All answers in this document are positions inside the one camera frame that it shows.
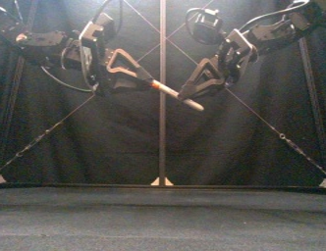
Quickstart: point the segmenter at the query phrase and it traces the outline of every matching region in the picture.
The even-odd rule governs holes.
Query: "black backdrop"
[[[32,1],[19,1],[24,21]],[[32,31],[82,30],[102,1],[39,1]],[[166,1],[166,53],[161,55],[161,1],[127,0],[123,25],[106,45],[124,49],[155,79],[178,90],[195,62],[211,57],[215,46],[195,43],[182,26],[186,10],[207,5],[221,10],[223,30],[288,6],[288,1]],[[11,1],[0,6],[15,13]],[[116,1],[106,12],[115,18]],[[307,38],[326,128],[326,29]],[[161,66],[161,56],[166,59]],[[17,56],[0,44],[0,166],[88,98],[56,84],[29,63],[21,80],[12,81]],[[84,88],[80,73],[52,73]],[[285,134],[320,165],[316,124],[297,44],[261,58],[230,92]],[[9,101],[16,103],[9,115]],[[166,97],[165,175],[179,185],[307,185],[323,174],[280,140],[278,135],[223,90],[197,100],[195,112]],[[159,175],[161,97],[154,90],[95,97],[91,103],[3,170],[12,182],[150,184]]]

